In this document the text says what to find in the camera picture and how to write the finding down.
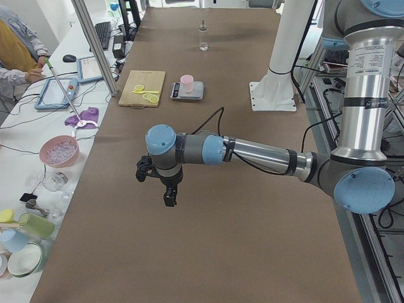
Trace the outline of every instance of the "tablet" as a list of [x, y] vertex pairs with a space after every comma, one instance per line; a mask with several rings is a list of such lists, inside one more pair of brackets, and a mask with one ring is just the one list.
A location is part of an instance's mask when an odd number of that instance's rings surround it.
[[77, 59], [78, 83], [85, 84], [101, 80], [102, 74], [94, 56]]
[[[59, 79], [63, 88], [68, 93], [70, 100], [76, 95], [78, 89], [78, 82], [76, 78], [61, 78]], [[69, 102], [66, 100], [60, 86], [57, 84], [55, 78], [46, 80], [42, 91], [39, 94], [39, 98], [36, 101], [34, 107], [39, 110], [51, 110], [51, 109], [65, 109], [69, 106]]]

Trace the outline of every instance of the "yellow vest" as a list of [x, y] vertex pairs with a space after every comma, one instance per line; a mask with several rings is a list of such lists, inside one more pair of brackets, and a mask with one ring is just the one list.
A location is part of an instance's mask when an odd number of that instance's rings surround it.
[[28, 49], [3, 20], [0, 20], [0, 61], [7, 69], [27, 72], [37, 68]]

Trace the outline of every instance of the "robotic arm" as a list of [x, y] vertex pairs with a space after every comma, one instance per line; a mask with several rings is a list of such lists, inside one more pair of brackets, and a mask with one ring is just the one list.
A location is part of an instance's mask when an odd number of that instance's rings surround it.
[[323, 45], [350, 46], [340, 142], [331, 155], [297, 153], [231, 136], [176, 134], [166, 125], [146, 134], [150, 155], [138, 162], [136, 177], [158, 177], [166, 206], [175, 206], [182, 164], [218, 165], [234, 155], [274, 174], [294, 175], [321, 188], [343, 208], [372, 213], [392, 199], [395, 184], [380, 151], [388, 105], [389, 67], [404, 34], [403, 0], [327, 0]]

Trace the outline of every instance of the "pink bowl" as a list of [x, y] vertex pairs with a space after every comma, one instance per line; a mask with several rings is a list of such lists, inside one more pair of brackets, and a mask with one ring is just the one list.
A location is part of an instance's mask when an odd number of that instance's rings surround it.
[[[70, 145], [73, 145], [75, 147], [74, 153], [70, 157], [65, 158], [63, 161], [61, 161], [59, 163], [49, 163], [48, 162], [48, 152], [52, 151], [53, 148], [55, 146], [57, 146], [58, 144], [60, 144], [60, 145], [63, 144], [66, 140], [69, 140]], [[75, 163], [75, 161], [77, 160], [79, 154], [80, 154], [80, 151], [78, 148], [77, 140], [72, 136], [62, 135], [62, 136], [57, 136], [57, 137], [50, 139], [47, 143], [45, 143], [42, 146], [42, 148], [39, 151], [39, 159], [46, 165], [49, 165], [51, 167], [61, 168], [61, 167], [72, 166]]]

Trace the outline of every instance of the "pink dish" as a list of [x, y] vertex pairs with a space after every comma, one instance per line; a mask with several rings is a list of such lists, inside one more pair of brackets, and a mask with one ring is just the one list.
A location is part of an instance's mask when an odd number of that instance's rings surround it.
[[39, 159], [51, 167], [72, 166], [80, 154], [77, 140], [68, 135], [57, 136], [46, 142], [39, 151]]

